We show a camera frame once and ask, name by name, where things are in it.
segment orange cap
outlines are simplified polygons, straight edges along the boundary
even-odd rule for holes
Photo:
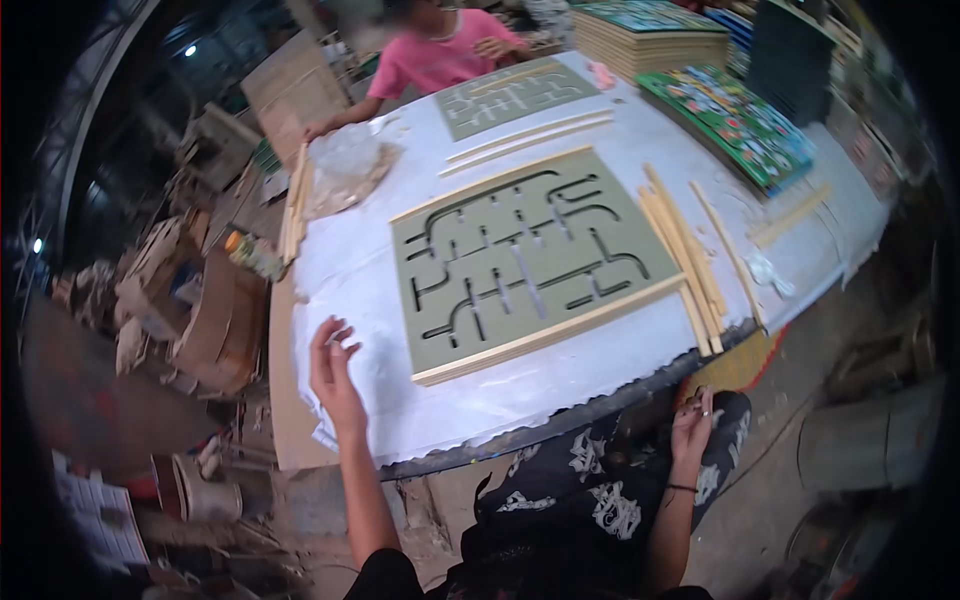
[[[226,244],[224,244],[224,248],[227,250],[227,252],[233,252],[240,246],[240,242],[242,240],[243,240],[243,234],[240,233],[240,231],[234,231],[227,238],[227,242]]]

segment wooden maze board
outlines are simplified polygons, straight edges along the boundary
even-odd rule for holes
[[[547,57],[454,85],[434,97],[450,136],[458,142],[545,108],[599,93],[568,66]]]
[[[679,289],[670,255],[590,146],[391,220],[414,368],[432,385]]]

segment green puzzle board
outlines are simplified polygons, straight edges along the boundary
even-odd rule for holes
[[[415,380],[678,274],[589,147],[393,221]]]
[[[529,77],[517,73],[540,69]],[[511,78],[503,85],[495,82]],[[479,92],[472,90],[482,87]],[[600,91],[568,66],[549,57],[530,60],[454,85],[434,94],[453,141],[533,114],[545,108],[588,98]]]
[[[703,133],[768,196],[813,165],[816,147],[806,135],[742,83],[712,66],[634,79],[663,101],[668,112]]]
[[[603,19],[634,34],[670,31],[728,32],[726,27],[713,19],[690,12],[665,0],[602,2],[581,4],[572,8],[574,11]]]

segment glue bottle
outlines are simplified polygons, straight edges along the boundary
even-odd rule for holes
[[[252,233],[232,232],[224,248],[233,264],[246,267],[270,281],[280,281],[287,271],[283,259],[276,255],[273,244]]]

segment pink t-shirt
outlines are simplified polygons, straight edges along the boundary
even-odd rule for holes
[[[399,98],[407,84],[413,84],[422,94],[432,94],[491,73],[496,62],[481,59],[473,51],[473,44],[484,37],[525,45],[492,14],[460,9],[457,29],[450,37],[425,39],[403,33],[387,44],[367,95]]]

